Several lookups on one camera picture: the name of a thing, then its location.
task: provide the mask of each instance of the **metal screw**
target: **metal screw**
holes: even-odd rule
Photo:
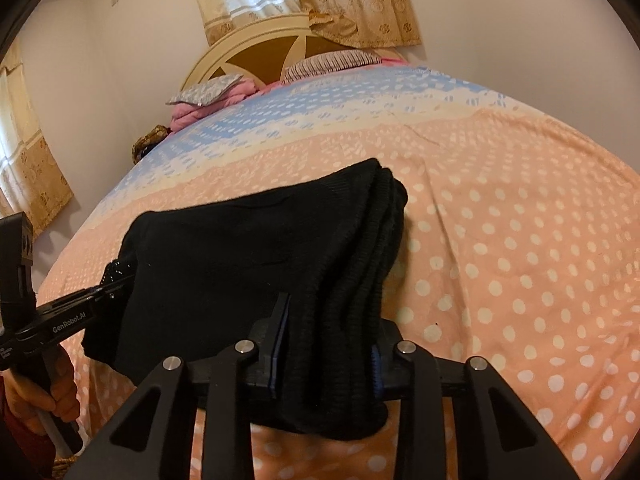
[[[487,363],[485,358],[475,356],[475,357],[472,357],[471,359],[469,359],[469,365],[474,370],[486,370],[486,368],[489,365],[489,363]]]
[[[241,354],[246,354],[253,350],[255,344],[253,341],[249,341],[248,339],[242,339],[242,341],[238,341],[236,343],[236,352],[240,352]]]
[[[162,361],[162,367],[165,370],[175,370],[182,364],[182,360],[179,357],[171,356]]]
[[[398,350],[403,354],[412,354],[415,352],[415,344],[411,341],[401,341],[398,343]]]

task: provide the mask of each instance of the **wooden headboard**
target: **wooden headboard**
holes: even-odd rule
[[[316,36],[306,14],[285,14],[234,30],[206,51],[182,89],[212,77],[241,73],[259,88],[280,80],[284,69],[315,54],[349,47]]]

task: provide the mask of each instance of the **bedspread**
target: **bedspread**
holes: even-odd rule
[[[485,356],[581,478],[603,478],[640,426],[640,177],[566,124],[438,72],[338,73],[192,124],[102,200],[38,299],[97,283],[146,210],[288,186],[372,156],[409,192],[384,316],[437,356]],[[93,434],[132,385],[89,361],[80,340],[65,347]],[[360,442],[254,426],[256,478],[390,479],[398,407],[390,412]],[[454,478],[450,406],[446,427]]]

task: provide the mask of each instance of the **gray patterned cloth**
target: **gray patterned cloth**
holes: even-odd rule
[[[241,74],[227,74],[214,77],[204,83],[198,83],[186,90],[178,92],[166,103],[168,105],[187,103],[195,106],[208,106],[241,79]]]

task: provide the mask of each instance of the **black sweater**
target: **black sweater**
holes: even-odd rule
[[[386,409],[371,348],[406,199],[372,158],[312,182],[146,212],[118,256],[137,263],[127,306],[86,330],[85,353],[137,384],[169,355],[211,357],[247,338],[288,292],[282,417],[329,438],[373,434]]]

